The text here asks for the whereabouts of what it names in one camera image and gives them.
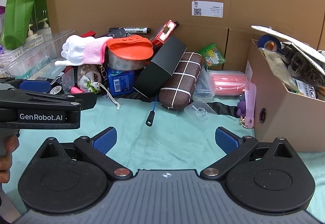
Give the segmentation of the person's left hand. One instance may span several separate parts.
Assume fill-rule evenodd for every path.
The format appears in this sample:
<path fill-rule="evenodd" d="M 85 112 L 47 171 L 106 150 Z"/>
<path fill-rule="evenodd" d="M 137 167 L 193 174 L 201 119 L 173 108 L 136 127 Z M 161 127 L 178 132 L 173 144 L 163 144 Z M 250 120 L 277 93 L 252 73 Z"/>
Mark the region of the person's left hand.
<path fill-rule="evenodd" d="M 10 169 L 12 167 L 12 153 L 19 147 L 19 139 L 16 135 L 7 138 L 5 142 L 6 155 L 0 158 L 0 183 L 8 183 L 10 180 Z"/>

